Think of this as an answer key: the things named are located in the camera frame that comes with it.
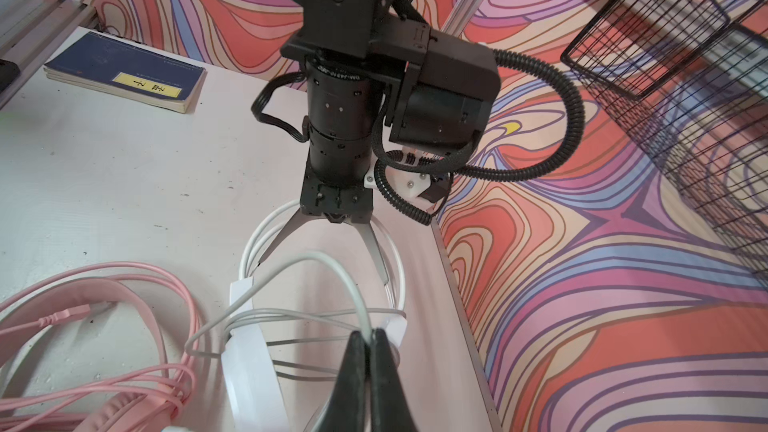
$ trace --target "yellow label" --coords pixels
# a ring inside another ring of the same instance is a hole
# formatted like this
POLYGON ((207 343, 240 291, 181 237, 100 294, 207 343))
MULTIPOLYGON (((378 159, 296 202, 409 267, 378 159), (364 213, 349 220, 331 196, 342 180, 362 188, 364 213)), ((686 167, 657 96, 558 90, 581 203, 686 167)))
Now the yellow label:
POLYGON ((127 86, 136 87, 137 89, 146 90, 168 97, 178 97, 181 93, 181 89, 178 87, 167 86, 164 83, 152 82, 151 80, 132 76, 125 72, 120 72, 117 77, 112 79, 112 82, 122 83, 127 86))

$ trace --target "white table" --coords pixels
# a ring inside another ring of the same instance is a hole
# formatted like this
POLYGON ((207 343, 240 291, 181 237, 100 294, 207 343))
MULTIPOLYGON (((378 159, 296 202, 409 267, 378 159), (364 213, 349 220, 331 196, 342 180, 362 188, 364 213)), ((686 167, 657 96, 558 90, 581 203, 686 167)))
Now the white table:
MULTIPOLYGON (((86 32, 75 31, 62 49, 86 32)), ((136 260, 177 274, 207 318, 223 310, 253 229, 299 195, 307 148, 250 114, 263 80, 181 59, 208 69, 189 115, 54 82, 42 71, 0 110, 0 297, 75 266, 136 260)), ((269 111, 299 125, 306 94, 280 89, 269 111)), ((490 430, 432 230, 376 195, 375 214, 395 236, 407 267, 408 331, 399 373, 417 425, 422 431, 490 430)), ((372 260, 351 227, 313 221, 275 255, 295 252, 302 240, 339 259, 369 306, 385 306, 372 260)), ((187 321, 182 303, 151 285, 134 290, 154 307, 170 347, 179 350, 187 321)), ((332 273, 316 264, 282 274, 256 300, 311 312, 350 306, 332 273)), ((299 322, 265 334, 270 340, 318 331, 327 332, 299 322)), ((10 389, 59 389, 156 361, 149 333, 123 306, 42 341, 51 343, 43 354, 32 350, 24 363, 28 374, 10 389)), ((343 345, 273 353, 335 367, 343 345)), ((233 430, 218 363, 202 376, 180 424, 197 432, 233 430)), ((294 430, 302 430, 332 386, 282 379, 281 385, 294 430)))

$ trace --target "blue book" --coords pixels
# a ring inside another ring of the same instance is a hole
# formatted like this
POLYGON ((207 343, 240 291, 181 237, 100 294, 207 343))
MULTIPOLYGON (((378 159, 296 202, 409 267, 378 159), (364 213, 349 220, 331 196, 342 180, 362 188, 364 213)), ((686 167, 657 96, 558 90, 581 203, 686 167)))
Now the blue book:
POLYGON ((180 113, 194 108, 205 69, 89 32, 45 64, 49 79, 180 113))

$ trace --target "cable connector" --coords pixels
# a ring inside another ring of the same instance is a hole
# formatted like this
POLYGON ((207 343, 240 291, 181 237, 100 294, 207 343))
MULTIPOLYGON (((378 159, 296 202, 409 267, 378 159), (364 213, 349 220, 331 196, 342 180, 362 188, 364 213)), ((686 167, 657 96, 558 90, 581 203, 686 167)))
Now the cable connector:
POLYGON ((69 322, 79 321, 86 318, 91 313, 91 306, 88 304, 78 305, 77 307, 66 308, 63 311, 56 312, 38 319, 40 328, 49 325, 67 324, 69 322))

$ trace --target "cable sleeve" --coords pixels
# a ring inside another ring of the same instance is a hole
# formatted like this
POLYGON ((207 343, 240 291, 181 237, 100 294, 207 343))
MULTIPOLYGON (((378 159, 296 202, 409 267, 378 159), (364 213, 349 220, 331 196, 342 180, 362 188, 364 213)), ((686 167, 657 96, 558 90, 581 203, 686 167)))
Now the cable sleeve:
POLYGON ((584 101, 581 93, 560 70, 535 57, 497 49, 494 49, 493 55, 499 66, 531 74, 546 82, 560 95, 565 104, 565 136, 550 157, 533 166, 514 170, 464 166, 457 173, 494 182, 520 182, 545 176, 565 164, 581 143, 584 134, 584 101))

